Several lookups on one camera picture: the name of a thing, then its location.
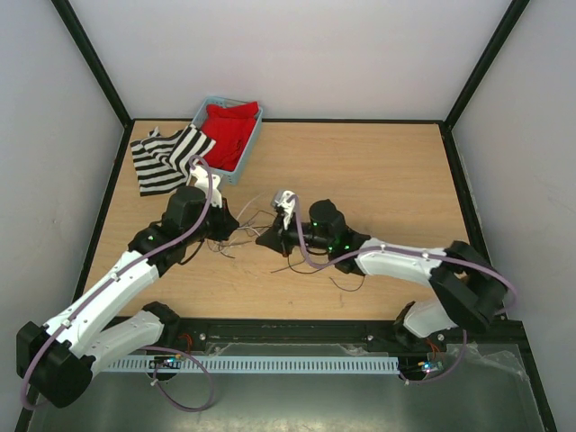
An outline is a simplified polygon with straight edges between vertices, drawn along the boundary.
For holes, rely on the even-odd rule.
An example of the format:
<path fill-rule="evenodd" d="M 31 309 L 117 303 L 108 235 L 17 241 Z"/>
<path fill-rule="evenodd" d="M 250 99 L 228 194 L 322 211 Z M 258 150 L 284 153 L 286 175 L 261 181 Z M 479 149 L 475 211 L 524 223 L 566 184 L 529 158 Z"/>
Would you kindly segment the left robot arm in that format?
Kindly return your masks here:
<path fill-rule="evenodd" d="M 134 236 L 100 281 L 43 325 L 28 322 L 18 331 L 21 397 L 25 399 L 33 387 L 64 408 L 115 361 L 145 346 L 174 346 L 180 336 L 179 317 L 163 303 L 152 302 L 121 324 L 109 323 L 172 266 L 184 264 L 190 245 L 227 239 L 238 227 L 217 187 L 178 188 L 161 219 Z"/>

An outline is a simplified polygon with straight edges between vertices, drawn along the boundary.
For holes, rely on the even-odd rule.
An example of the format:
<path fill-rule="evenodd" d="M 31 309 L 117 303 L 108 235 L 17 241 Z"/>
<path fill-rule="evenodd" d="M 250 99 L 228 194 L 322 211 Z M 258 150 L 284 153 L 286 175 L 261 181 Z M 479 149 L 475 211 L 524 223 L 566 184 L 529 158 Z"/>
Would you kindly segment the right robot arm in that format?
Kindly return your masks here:
<path fill-rule="evenodd" d="M 412 350 L 438 332 L 459 328 L 484 333 L 503 312 L 511 283 L 469 244 L 448 248 L 406 247 L 384 242 L 347 226 L 344 214 L 330 200 L 315 202 L 309 221 L 301 219 L 299 199 L 290 192 L 273 201 L 276 217 L 256 241 L 283 257 L 295 248 L 316 270 L 333 266 L 344 274 L 389 276 L 421 284 L 435 296 L 411 301 L 393 323 L 391 340 Z"/>

